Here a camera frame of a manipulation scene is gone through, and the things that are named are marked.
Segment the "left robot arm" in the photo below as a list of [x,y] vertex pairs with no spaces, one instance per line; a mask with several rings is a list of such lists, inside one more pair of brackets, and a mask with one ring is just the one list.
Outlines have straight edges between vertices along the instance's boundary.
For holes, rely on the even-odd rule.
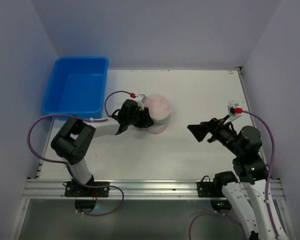
[[154,125],[148,107],[128,99],[120,109],[105,119],[85,121],[68,118],[51,142],[51,148],[62,158],[72,179],[81,186],[92,186],[94,176],[85,156],[94,138],[120,135],[129,126],[147,129]]

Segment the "white mesh laundry bag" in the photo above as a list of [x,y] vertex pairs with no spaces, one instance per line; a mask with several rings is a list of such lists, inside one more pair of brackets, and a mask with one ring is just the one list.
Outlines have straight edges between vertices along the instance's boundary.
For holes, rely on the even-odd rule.
[[173,109],[170,101],[163,95],[150,94],[146,97],[144,106],[148,108],[153,121],[153,125],[147,128],[147,132],[150,134],[162,133],[171,119]]

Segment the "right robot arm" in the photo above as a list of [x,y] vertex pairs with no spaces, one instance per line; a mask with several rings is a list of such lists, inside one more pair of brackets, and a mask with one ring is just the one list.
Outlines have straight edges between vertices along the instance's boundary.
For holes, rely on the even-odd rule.
[[198,142],[211,134],[208,143],[220,142],[235,155],[233,171],[215,174],[214,188],[231,204],[238,219],[235,221],[247,240],[287,240],[273,201],[269,171],[259,150],[261,133],[253,126],[244,126],[236,132],[228,116],[200,124],[190,124],[187,129]]

